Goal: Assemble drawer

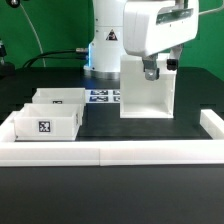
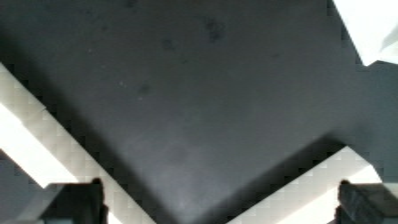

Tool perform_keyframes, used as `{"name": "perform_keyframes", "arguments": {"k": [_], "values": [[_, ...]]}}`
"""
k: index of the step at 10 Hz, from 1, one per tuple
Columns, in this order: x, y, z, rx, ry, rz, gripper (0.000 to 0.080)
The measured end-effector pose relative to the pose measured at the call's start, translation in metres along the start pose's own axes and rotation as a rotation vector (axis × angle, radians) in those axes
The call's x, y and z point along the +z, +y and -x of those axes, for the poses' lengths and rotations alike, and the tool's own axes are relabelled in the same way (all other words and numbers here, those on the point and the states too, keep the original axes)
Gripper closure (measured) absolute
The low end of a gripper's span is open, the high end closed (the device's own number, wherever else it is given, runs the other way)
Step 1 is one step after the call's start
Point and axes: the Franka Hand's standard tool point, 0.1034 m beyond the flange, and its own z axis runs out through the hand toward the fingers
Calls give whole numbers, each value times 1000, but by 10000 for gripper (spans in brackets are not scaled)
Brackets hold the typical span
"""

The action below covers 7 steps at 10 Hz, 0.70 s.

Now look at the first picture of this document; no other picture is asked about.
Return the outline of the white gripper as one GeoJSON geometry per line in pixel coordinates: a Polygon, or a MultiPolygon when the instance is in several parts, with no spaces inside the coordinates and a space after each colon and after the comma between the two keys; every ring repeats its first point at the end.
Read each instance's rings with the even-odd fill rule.
{"type": "Polygon", "coordinates": [[[144,57],[143,71],[147,80],[155,81],[159,78],[156,53],[163,50],[171,48],[167,69],[178,69],[182,44],[196,37],[198,13],[198,0],[126,2],[123,13],[123,46],[127,54],[144,57]]]}

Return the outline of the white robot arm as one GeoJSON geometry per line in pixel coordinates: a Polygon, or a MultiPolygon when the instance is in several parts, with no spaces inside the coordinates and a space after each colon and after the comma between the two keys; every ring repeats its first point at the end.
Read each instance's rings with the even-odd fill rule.
{"type": "Polygon", "coordinates": [[[92,0],[94,37],[84,74],[118,79],[120,57],[153,60],[169,49],[180,57],[182,45],[196,37],[199,0],[92,0]]]}

